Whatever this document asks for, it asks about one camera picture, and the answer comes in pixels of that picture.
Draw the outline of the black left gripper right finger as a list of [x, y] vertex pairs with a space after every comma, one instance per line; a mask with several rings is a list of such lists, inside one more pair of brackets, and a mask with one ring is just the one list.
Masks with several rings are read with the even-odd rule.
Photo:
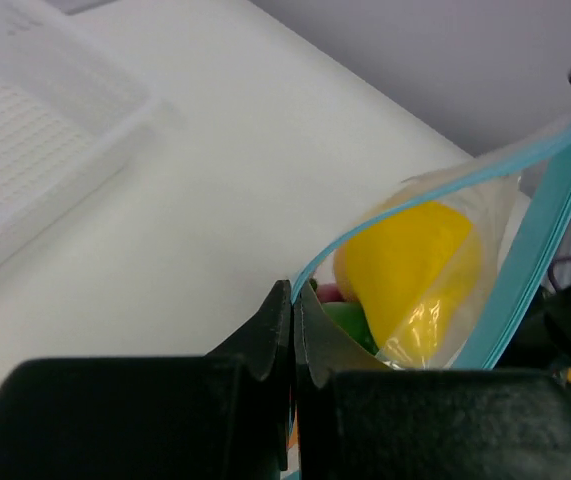
[[304, 288], [292, 308], [304, 479], [571, 479], [571, 397], [529, 370], [394, 370]]

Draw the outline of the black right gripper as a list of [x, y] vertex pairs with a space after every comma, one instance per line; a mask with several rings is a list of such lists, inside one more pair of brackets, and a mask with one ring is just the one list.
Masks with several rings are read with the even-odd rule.
[[571, 286], [535, 294], [504, 351], [504, 366], [541, 370], [571, 394]]

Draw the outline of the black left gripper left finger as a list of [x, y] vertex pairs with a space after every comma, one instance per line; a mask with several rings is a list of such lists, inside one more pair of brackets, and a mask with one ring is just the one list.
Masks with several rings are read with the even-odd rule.
[[0, 479], [276, 479], [291, 287], [203, 356], [41, 358], [0, 385]]

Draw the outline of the green fake bell pepper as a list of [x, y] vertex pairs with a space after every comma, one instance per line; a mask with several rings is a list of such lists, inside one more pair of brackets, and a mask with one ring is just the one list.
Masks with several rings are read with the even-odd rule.
[[356, 343], [372, 355], [379, 351], [371, 334], [364, 311], [358, 303], [328, 302], [324, 312]]

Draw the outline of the purple fake onion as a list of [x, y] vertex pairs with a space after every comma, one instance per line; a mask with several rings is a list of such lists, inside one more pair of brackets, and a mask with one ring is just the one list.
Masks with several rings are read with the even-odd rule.
[[321, 304], [345, 302], [345, 298], [336, 283], [317, 284], [315, 293]]

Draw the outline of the clear zip top bag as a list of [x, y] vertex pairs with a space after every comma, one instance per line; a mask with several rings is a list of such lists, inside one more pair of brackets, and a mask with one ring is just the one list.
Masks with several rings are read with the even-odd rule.
[[402, 182], [292, 285], [298, 479], [571, 479], [571, 398], [496, 364], [571, 218], [571, 118]]

